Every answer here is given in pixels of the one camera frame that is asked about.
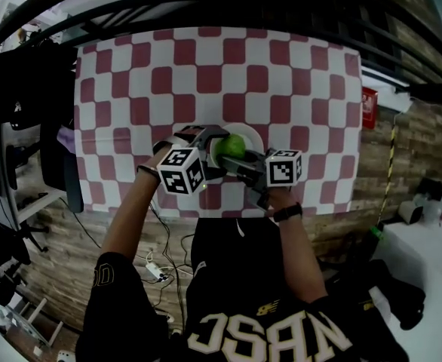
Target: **red and white checkered cloth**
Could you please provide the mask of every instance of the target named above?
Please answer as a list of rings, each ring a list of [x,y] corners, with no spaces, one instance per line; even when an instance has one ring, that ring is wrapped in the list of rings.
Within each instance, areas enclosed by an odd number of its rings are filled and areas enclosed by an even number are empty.
[[[184,28],[102,41],[78,52],[75,147],[87,207],[113,211],[152,155],[187,124],[244,122],[265,145],[303,152],[306,214],[350,210],[361,131],[357,51],[316,38]],[[232,177],[194,197],[166,195],[163,216],[262,216]]]

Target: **green ball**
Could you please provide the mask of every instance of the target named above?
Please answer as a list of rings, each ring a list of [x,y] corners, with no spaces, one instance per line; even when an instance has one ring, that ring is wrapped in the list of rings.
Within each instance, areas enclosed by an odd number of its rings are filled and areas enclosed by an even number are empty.
[[[244,144],[243,137],[237,134],[230,134],[216,144],[215,153],[216,157],[220,154],[224,154],[233,158],[244,158],[246,145]]]

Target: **black watch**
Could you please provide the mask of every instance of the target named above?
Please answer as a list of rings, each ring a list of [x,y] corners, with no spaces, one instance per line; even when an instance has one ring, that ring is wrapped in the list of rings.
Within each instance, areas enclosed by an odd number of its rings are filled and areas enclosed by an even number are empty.
[[[142,170],[146,173],[151,174],[152,176],[154,176],[157,179],[157,181],[159,183],[161,183],[161,176],[159,176],[159,172],[154,167],[150,167],[150,166],[146,166],[146,165],[139,165],[137,167],[137,172],[139,172],[139,170]]]
[[[278,212],[275,212],[273,215],[273,219],[275,222],[280,222],[283,220],[288,220],[291,216],[296,216],[299,214],[300,216],[303,216],[303,210],[302,206],[297,202],[295,205],[292,205],[288,208],[280,209]]]

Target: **watch strap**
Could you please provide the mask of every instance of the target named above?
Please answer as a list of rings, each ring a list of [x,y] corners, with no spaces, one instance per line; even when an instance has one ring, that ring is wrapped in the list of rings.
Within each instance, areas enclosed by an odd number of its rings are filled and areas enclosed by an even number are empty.
[[[161,150],[163,147],[165,147],[168,143],[170,143],[171,145],[179,145],[182,148],[185,148],[189,145],[189,141],[186,141],[183,138],[180,138],[178,136],[170,136],[170,137],[166,138],[165,140],[157,142],[152,147],[152,152],[154,153],[154,155],[156,155],[156,153],[159,150]]]
[[[275,222],[280,222],[284,220],[288,220],[292,216],[296,216],[299,214],[300,216],[303,216],[303,209],[302,206],[297,202],[295,205],[292,205],[288,208],[280,209],[278,212],[275,212],[273,215],[273,219]]]
[[[151,174],[157,179],[158,182],[161,182],[161,176],[159,176],[159,172],[154,167],[150,167],[147,165],[139,165],[137,167],[137,172],[139,172],[139,170]]]

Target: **white plate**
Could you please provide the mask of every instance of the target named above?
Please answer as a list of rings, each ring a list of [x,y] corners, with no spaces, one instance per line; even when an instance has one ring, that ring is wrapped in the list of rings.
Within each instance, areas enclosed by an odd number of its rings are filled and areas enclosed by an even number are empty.
[[[258,153],[263,153],[265,151],[261,136],[251,126],[248,126],[247,124],[227,124],[223,127],[223,129],[228,131],[230,134],[237,134],[241,136],[247,150],[253,150]],[[214,159],[214,152],[216,151],[216,144],[221,140],[221,138],[215,138],[210,144],[211,164],[214,167],[219,167]],[[231,173],[228,173],[228,176],[236,177]]]

